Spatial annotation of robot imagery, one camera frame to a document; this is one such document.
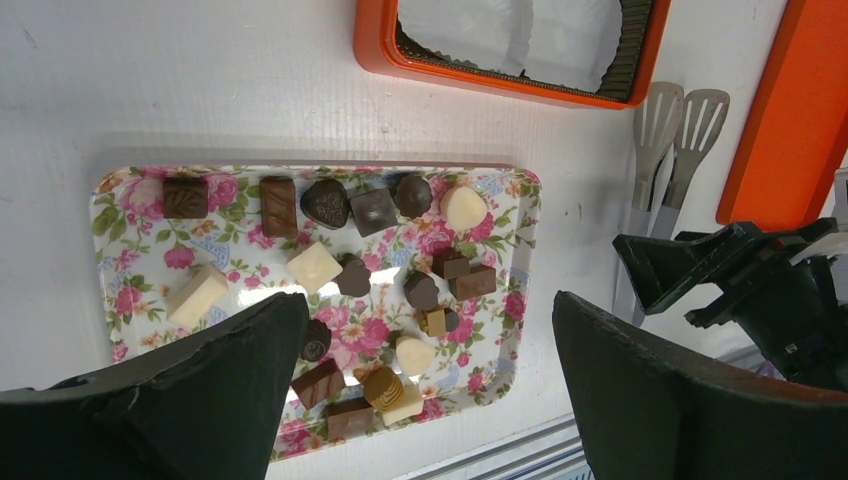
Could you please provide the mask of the metal tongs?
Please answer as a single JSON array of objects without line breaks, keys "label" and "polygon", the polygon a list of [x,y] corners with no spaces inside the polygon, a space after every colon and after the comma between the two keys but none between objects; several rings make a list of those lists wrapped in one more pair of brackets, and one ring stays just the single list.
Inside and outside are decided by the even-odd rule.
[{"label": "metal tongs", "polygon": [[730,95],[655,82],[634,115],[634,189],[626,235],[672,237],[694,175],[719,137]]}]

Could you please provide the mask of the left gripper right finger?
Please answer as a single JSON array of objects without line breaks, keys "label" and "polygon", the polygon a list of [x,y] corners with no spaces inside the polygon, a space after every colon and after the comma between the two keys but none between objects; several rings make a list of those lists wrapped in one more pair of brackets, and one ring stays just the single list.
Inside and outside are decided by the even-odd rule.
[{"label": "left gripper right finger", "polygon": [[598,479],[843,479],[847,397],[761,376],[566,291],[555,343]]}]

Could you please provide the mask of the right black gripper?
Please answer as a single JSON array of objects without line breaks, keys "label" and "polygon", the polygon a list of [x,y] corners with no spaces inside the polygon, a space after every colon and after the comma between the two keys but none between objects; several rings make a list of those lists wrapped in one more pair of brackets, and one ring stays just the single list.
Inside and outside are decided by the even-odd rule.
[{"label": "right black gripper", "polygon": [[694,286],[712,283],[722,293],[686,313],[691,325],[733,321],[786,380],[844,391],[847,309],[837,298],[833,262],[824,255],[792,260],[836,231],[833,218],[771,233],[738,222],[674,240],[621,234],[612,245],[643,313],[662,313]]}]

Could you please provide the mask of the brown rectangular chocolate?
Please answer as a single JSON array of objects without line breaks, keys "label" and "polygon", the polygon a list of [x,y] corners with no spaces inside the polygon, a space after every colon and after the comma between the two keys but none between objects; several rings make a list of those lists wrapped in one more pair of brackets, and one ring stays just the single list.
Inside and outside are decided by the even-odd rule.
[{"label": "brown rectangular chocolate", "polygon": [[497,289],[497,270],[486,265],[472,267],[467,275],[449,280],[448,287],[457,301],[491,294]]}]

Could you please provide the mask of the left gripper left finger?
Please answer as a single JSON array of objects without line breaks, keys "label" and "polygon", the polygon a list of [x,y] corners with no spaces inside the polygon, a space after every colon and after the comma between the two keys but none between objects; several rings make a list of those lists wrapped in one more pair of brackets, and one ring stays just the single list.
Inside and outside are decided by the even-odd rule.
[{"label": "left gripper left finger", "polygon": [[43,390],[1,395],[5,479],[261,479],[309,321],[274,294]]}]

